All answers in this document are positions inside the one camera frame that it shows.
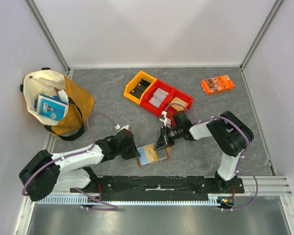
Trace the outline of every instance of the orange box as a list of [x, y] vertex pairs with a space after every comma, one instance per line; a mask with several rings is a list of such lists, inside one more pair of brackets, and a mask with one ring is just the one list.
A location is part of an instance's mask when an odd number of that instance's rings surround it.
[[222, 75], [202, 80], [201, 87], [207, 94], [215, 94], [231, 90], [235, 88], [235, 85], [229, 75]]

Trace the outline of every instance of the bag handle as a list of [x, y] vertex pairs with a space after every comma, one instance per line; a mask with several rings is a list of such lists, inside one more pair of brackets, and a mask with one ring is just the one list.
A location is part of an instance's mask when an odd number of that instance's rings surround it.
[[70, 97], [69, 97], [69, 104], [73, 104], [73, 105], [75, 105], [75, 107], [77, 108], [77, 110], [78, 110], [78, 112], [79, 112], [79, 115], [80, 115], [80, 117], [81, 117], [81, 119], [82, 119], [82, 126], [81, 126], [81, 128], [80, 128], [75, 134], [73, 134], [73, 135], [71, 135], [71, 136], [60, 136], [60, 135], [58, 135], [57, 133], [55, 133], [55, 132], [52, 130], [52, 126], [50, 126], [50, 125], [44, 125], [44, 127], [45, 127], [45, 129], [46, 129], [47, 131], [50, 131], [50, 132], [56, 134], [58, 137], [60, 137], [60, 138], [63, 139], [64, 141], [74, 141], [74, 140], [78, 139], [79, 137], [81, 137], [81, 136], [84, 134], [84, 132], [85, 132], [85, 130], [84, 130], [83, 115], [82, 115], [81, 110], [79, 109], [79, 107], [75, 104], [75, 102], [74, 102], [74, 101], [72, 100], [72, 98], [70, 98]]

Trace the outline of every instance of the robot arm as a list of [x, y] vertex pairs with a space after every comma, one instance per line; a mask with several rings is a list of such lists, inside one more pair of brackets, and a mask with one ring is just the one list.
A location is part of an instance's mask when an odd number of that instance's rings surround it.
[[[230, 111], [225, 111], [221, 117], [233, 122], [247, 137], [249, 143], [254, 139], [252, 131]], [[162, 121], [166, 121], [163, 112]], [[237, 178], [235, 169], [240, 153], [246, 147], [246, 140], [230, 123], [223, 119], [212, 120], [206, 123], [192, 124], [183, 111], [173, 114], [175, 125], [161, 127], [160, 137], [155, 149], [174, 145], [174, 140], [183, 137], [188, 141], [195, 141], [205, 137], [214, 137], [223, 151], [220, 167], [216, 172], [219, 188], [227, 188]]]
[[96, 141], [96, 145], [66, 152], [50, 154], [47, 150], [38, 152], [20, 172], [25, 185], [30, 177], [47, 163], [52, 163], [36, 175], [27, 186], [32, 201], [39, 201], [52, 191], [84, 188], [96, 175], [87, 165], [99, 164], [121, 155], [123, 159], [139, 157], [129, 126], [121, 128], [115, 136]]

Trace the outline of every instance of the yellow bin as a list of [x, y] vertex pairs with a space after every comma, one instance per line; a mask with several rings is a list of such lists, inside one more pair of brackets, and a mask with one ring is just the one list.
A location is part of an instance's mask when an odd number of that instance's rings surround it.
[[[131, 95], [130, 92], [141, 82], [142, 79], [150, 82], [151, 84], [143, 92], [143, 94], [141, 95], [141, 98], [138, 99], [135, 96]], [[148, 91], [148, 89], [150, 87], [152, 87], [152, 85], [155, 83], [156, 80], [157, 80], [157, 78], [150, 76], [149, 74], [147, 74], [143, 71], [139, 71], [139, 73], [126, 85], [123, 95], [126, 98], [128, 98], [128, 99], [132, 100], [133, 102], [137, 103], [138, 105], [140, 105], [142, 98], [145, 95], [146, 91]]]

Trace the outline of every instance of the gray floor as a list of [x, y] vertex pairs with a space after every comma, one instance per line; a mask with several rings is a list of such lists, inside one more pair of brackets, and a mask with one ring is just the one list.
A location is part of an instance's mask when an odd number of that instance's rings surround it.
[[[236, 197], [238, 206], [249, 197]], [[246, 210], [206, 206], [120, 206], [86, 211], [79, 205], [35, 205], [27, 235], [291, 235], [279, 197], [258, 197]]]
[[[126, 84], [140, 71], [180, 89], [194, 97], [191, 112], [198, 119], [219, 115], [230, 110], [254, 133], [240, 172], [272, 175], [255, 116], [239, 68], [145, 68], [74, 70], [73, 81], [87, 89], [95, 98], [93, 111], [109, 115], [121, 126], [130, 124], [136, 146], [154, 143], [162, 122], [154, 114], [123, 96]], [[206, 95], [200, 86], [202, 79], [228, 74], [236, 88], [220, 94]], [[113, 125], [102, 117], [94, 117], [91, 126], [97, 138], [115, 133]], [[57, 139], [54, 152], [85, 147], [92, 142], [88, 131], [76, 141]], [[135, 159], [115, 160], [94, 165], [98, 175], [209, 175], [215, 174], [221, 162], [221, 150], [213, 138], [195, 142], [177, 140], [170, 159], [157, 164], [138, 167]]]

